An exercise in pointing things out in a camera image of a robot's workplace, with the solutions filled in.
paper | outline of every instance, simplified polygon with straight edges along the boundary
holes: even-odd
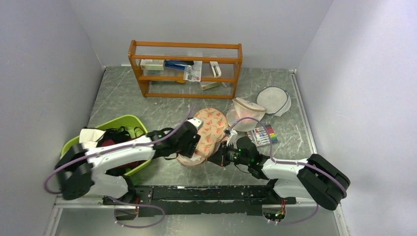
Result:
[[[194,65],[187,66],[184,71],[184,80],[188,80],[191,82],[200,82],[202,66],[203,62],[200,60],[195,60]]]

small box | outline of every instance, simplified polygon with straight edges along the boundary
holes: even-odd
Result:
[[[164,70],[164,61],[165,60],[142,59],[140,66],[143,70]]]
[[[207,90],[221,85],[221,82],[200,82],[201,90]]]

plastic container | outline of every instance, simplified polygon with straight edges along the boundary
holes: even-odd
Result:
[[[256,103],[246,101],[240,97],[233,99],[233,107],[226,114],[227,124],[231,126],[238,119],[243,117],[251,117],[261,120],[265,115],[266,109]],[[258,123],[252,119],[241,120],[235,125],[236,131],[247,132],[254,129]]]
[[[143,132],[140,129],[136,129],[136,133],[135,133],[135,131],[134,131],[135,127],[141,128],[146,133],[148,132],[146,130],[145,126],[142,124],[141,120],[139,120],[139,118],[137,118],[134,115],[124,115],[124,116],[118,117],[118,118],[113,119],[111,121],[108,121],[104,124],[101,124],[101,125],[97,126],[96,128],[106,130],[106,129],[110,129],[110,128],[118,129],[121,126],[124,126],[126,128],[126,130],[129,132],[131,137],[138,137],[138,136],[143,134]],[[64,156],[64,154],[69,150],[70,147],[79,143],[79,140],[80,140],[79,136],[77,136],[77,137],[71,139],[70,141],[68,141],[61,150],[61,157]],[[124,175],[125,176],[131,176],[132,174],[141,170],[143,167],[147,166],[149,163],[150,163],[150,160],[142,163],[140,166],[136,167],[135,169],[126,172]]]

white mesh laundry bag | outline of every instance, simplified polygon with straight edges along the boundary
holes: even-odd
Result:
[[[291,107],[290,94],[278,87],[266,87],[256,96],[256,103],[265,107],[267,115],[278,116],[287,112]]]
[[[243,117],[252,117],[261,120],[264,117],[266,109],[260,105],[246,101],[240,97],[233,99],[233,108],[226,114],[227,124],[231,126],[238,119]],[[239,122],[234,129],[236,131],[249,131],[256,127],[258,123],[252,119],[244,119]]]

white cloth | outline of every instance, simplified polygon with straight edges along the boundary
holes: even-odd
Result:
[[[106,131],[100,129],[81,129],[79,143],[83,144],[83,148],[95,148],[98,141],[103,138]]]

